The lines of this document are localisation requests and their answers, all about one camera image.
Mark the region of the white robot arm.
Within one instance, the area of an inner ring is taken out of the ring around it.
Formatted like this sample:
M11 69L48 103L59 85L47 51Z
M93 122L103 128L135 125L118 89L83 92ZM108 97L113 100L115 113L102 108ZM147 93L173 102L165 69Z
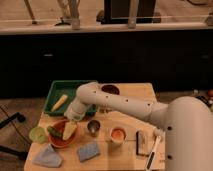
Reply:
M201 100L184 96L164 104L106 93L98 82L82 84L64 115L75 121L91 105L107 107L165 131L165 171L213 171L213 114Z

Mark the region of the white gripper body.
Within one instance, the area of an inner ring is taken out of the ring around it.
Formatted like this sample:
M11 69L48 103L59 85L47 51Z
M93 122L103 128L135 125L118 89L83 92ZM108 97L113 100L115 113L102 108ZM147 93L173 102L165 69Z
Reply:
M88 104L84 104L80 102L79 100L73 100L66 111L64 112L64 115L69 119L73 121L81 121L83 117L85 116L87 110L89 109Z

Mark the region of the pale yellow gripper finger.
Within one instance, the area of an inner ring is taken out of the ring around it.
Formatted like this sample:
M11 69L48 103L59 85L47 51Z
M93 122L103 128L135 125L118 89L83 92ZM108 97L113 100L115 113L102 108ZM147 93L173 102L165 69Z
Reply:
M74 131L77 128L77 124L75 122L69 121L65 123L64 132L63 132L63 139L68 140Z

